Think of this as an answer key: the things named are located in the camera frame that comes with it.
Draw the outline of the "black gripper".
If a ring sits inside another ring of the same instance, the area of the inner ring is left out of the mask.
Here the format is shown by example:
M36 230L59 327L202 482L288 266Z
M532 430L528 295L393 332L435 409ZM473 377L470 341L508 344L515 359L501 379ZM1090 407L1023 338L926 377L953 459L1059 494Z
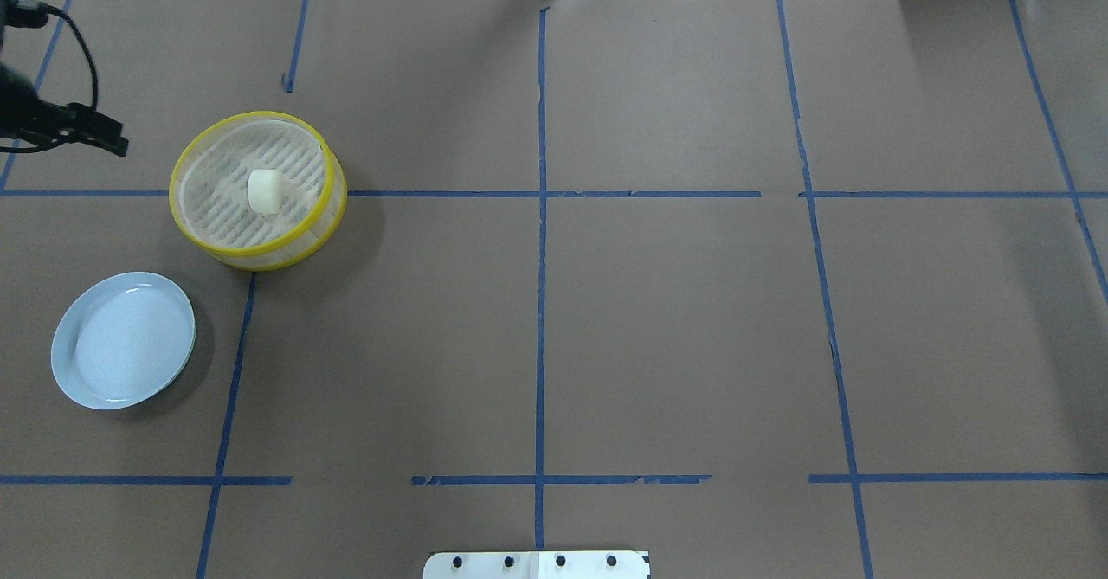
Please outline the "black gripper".
M83 103L60 108L40 99L28 77L1 63L1 137L28 144L90 145L123 158L130 142L122 130L122 123Z

